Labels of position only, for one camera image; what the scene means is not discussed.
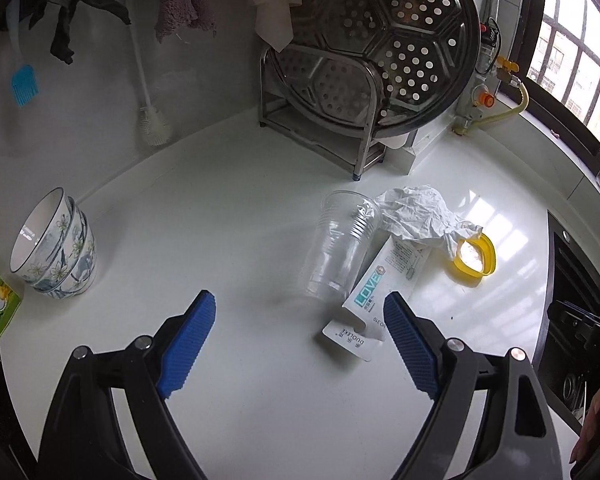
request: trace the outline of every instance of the white bottle brush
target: white bottle brush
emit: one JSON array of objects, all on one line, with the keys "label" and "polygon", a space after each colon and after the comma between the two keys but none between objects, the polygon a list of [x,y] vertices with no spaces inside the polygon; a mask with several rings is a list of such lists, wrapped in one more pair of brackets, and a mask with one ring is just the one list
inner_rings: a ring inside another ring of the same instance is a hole
[{"label": "white bottle brush", "polygon": [[149,90],[146,86],[144,69],[142,68],[142,58],[140,57],[140,44],[138,43],[138,31],[136,30],[136,13],[134,0],[125,0],[126,8],[129,11],[129,31],[131,32],[131,41],[134,44],[134,54],[136,64],[138,65],[138,74],[144,93],[144,106],[140,107],[140,116],[138,118],[138,131],[142,140],[149,146],[161,146],[171,139],[171,125],[166,121],[164,115],[151,104]]}]

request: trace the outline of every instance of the floral pattern bowl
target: floral pattern bowl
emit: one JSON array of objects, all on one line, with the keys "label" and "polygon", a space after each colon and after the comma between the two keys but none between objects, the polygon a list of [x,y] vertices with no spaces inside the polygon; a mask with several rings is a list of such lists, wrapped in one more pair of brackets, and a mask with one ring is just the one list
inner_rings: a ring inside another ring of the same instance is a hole
[{"label": "floral pattern bowl", "polygon": [[60,285],[74,268],[86,240],[86,218],[75,205],[74,199],[68,199],[71,205],[71,220],[66,227],[62,226],[66,234],[60,250],[46,269],[43,266],[30,269],[32,273],[40,274],[40,279],[31,284],[38,292],[49,292]]},{"label": "floral pattern bowl", "polygon": [[78,206],[75,207],[75,214],[81,216],[86,234],[74,266],[56,288],[46,293],[55,300],[82,294],[91,286],[96,277],[96,240],[87,222],[87,217],[78,209]]},{"label": "floral pattern bowl", "polygon": [[29,285],[40,280],[56,259],[72,220],[72,204],[56,187],[33,209],[11,251],[11,272]]}]

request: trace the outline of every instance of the human hand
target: human hand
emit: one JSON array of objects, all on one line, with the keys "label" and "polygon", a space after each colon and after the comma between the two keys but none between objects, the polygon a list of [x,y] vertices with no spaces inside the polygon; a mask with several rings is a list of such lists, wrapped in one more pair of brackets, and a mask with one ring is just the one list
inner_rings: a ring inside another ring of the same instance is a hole
[{"label": "human hand", "polygon": [[600,432],[600,389],[591,399],[589,411],[584,419],[580,438],[573,446],[569,463],[586,462],[595,452],[596,447],[600,445],[600,436],[596,439],[596,433]]}]

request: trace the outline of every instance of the crumpled tissue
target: crumpled tissue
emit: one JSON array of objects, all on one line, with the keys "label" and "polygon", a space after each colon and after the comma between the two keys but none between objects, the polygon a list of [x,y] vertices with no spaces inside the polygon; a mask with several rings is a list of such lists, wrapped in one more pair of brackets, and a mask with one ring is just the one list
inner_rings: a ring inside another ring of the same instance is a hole
[{"label": "crumpled tissue", "polygon": [[431,186],[390,189],[376,198],[382,212],[381,229],[401,240],[436,247],[453,260],[460,240],[477,238],[482,227],[449,211]]}]

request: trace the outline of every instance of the orange valve knob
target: orange valve knob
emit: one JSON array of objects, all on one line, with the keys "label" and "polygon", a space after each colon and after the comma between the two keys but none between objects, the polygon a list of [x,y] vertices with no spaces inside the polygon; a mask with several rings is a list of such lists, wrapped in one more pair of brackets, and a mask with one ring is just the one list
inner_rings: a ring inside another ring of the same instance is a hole
[{"label": "orange valve knob", "polygon": [[493,94],[484,91],[478,94],[477,101],[486,108],[491,108],[494,104],[496,104],[496,98],[493,96]]}]

